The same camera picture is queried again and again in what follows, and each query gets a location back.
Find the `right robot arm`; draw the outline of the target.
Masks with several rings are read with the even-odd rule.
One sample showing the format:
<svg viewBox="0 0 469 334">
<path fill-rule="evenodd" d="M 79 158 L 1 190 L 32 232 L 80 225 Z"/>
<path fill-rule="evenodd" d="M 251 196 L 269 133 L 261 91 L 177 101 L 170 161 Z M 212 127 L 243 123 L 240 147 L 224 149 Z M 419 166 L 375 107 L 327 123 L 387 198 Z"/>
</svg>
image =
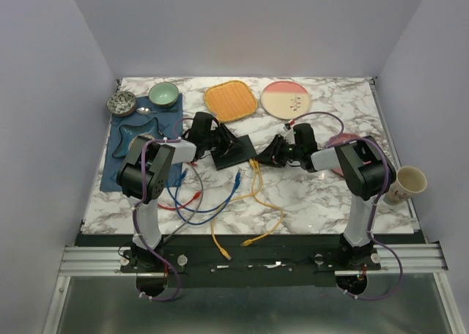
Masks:
<svg viewBox="0 0 469 334">
<path fill-rule="evenodd" d="M 347 245 L 338 249 L 337 260 L 348 270 L 362 263 L 364 255 L 360 247 L 373 240 L 377 203 L 396 179 L 394 167 L 374 138 L 352 138 L 320 149 L 312 126 L 298 124 L 291 126 L 285 135 L 276 135 L 255 160 L 276 168 L 298 163 L 309 173 L 340 169 L 352 202 L 343 233 Z"/>
</svg>

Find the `black network switch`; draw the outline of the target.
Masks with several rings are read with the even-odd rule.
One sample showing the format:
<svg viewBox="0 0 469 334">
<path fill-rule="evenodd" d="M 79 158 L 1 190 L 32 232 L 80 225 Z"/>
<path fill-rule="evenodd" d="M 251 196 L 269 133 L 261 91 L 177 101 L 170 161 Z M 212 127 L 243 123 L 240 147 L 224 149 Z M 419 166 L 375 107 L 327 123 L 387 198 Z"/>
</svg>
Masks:
<svg viewBox="0 0 469 334">
<path fill-rule="evenodd" d="M 244 135 L 238 138 L 234 148 L 231 148 L 223 157 L 220 155 L 213 156 L 215 170 L 220 171 L 232 166 L 248 162 L 250 159 L 256 157 L 256 150 L 249 135 Z"/>
</svg>

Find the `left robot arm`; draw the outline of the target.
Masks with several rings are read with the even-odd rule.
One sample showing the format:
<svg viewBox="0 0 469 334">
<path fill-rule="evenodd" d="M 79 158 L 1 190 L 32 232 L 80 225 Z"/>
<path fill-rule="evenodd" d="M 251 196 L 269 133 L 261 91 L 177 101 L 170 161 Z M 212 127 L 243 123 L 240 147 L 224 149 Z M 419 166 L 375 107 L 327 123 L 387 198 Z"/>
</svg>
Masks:
<svg viewBox="0 0 469 334">
<path fill-rule="evenodd" d="M 133 207 L 133 243 L 142 248 L 138 264 L 147 272 L 162 264 L 162 243 L 158 222 L 158 198 L 169 177 L 170 168 L 179 163 L 192 163 L 209 152 L 216 158 L 237 154 L 243 142 L 213 115 L 198 112 L 185 133 L 174 138 L 149 139 L 137 136 L 117 174 L 122 193 L 135 201 Z"/>
</svg>

